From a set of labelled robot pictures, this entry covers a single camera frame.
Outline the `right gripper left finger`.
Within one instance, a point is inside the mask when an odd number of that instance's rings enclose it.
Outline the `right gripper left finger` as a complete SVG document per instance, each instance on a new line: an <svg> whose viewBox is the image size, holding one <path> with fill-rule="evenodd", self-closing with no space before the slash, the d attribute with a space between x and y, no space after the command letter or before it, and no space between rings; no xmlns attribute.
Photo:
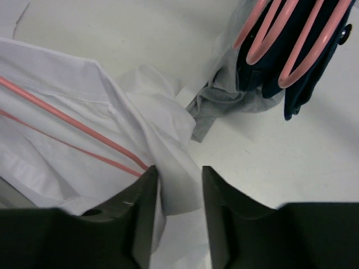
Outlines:
<svg viewBox="0 0 359 269"><path fill-rule="evenodd" d="M158 171L81 216L58 208L1 210L2 268L149 268Z"/></svg>

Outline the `pink wire hanger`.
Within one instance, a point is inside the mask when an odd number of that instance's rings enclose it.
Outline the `pink wire hanger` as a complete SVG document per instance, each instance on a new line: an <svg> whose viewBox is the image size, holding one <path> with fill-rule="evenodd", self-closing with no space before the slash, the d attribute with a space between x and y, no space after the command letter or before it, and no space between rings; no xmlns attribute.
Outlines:
<svg viewBox="0 0 359 269"><path fill-rule="evenodd" d="M68 123L69 125L77 128L78 130L86 133L87 135L91 136L92 138L100 141L101 143L111 147L112 149L118 151L120 154L125 155L125 157L131 159L133 162L135 162L140 168L142 168L143 170L147 170L149 167L139 158L137 157L135 154L133 154L131 151L127 150L126 148L120 146L119 144L113 142L112 140L106 138L105 136L103 136L102 134L94 131L93 129L91 129L90 127L82 124L81 122L77 121L76 119L70 117L69 115L63 113L62 111L56 109L55 107L49 105L48 103L42 101L41 99L39 99L38 97L36 97L35 95L27 92L25 89L17 86L16 84L14 84L13 82L5 79L4 77L1 77L1 86L4 86L5 88L7 88L8 90L12 91L13 93L15 93L16 95L22 97L23 99L31 102L32 104L38 106L39 108L45 110L46 112L52 114L53 116L59 118L60 120ZM120 164L116 161L110 160L106 157L102 157L100 155L94 154L92 152L88 152L86 150L80 149L76 146L70 145L68 143L65 143L64 141L58 140L50 135L47 135L49 137L51 137L52 139L55 139L61 143L66 144L67 146L70 146L72 148L75 148L89 156L92 156L104 163L107 163L113 167L119 168L120 170L123 170L131 175L137 176L139 177L141 175L141 173L123 165Z"/></svg>

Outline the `white shirt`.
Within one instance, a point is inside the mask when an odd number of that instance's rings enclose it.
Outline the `white shirt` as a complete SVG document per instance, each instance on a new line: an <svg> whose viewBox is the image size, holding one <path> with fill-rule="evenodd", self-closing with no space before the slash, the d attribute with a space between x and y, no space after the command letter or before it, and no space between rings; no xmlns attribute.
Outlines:
<svg viewBox="0 0 359 269"><path fill-rule="evenodd" d="M171 81L141 66L116 84L94 60L1 39L1 176L39 207L81 214L159 170L166 224L151 268L208 254L194 120Z"/></svg>

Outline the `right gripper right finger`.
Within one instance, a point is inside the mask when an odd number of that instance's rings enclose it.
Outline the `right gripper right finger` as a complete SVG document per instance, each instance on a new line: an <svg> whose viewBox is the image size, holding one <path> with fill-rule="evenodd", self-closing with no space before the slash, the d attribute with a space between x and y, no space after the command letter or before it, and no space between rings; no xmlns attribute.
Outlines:
<svg viewBox="0 0 359 269"><path fill-rule="evenodd" d="M295 202L272 209L202 169L213 268L357 268L358 203Z"/></svg>

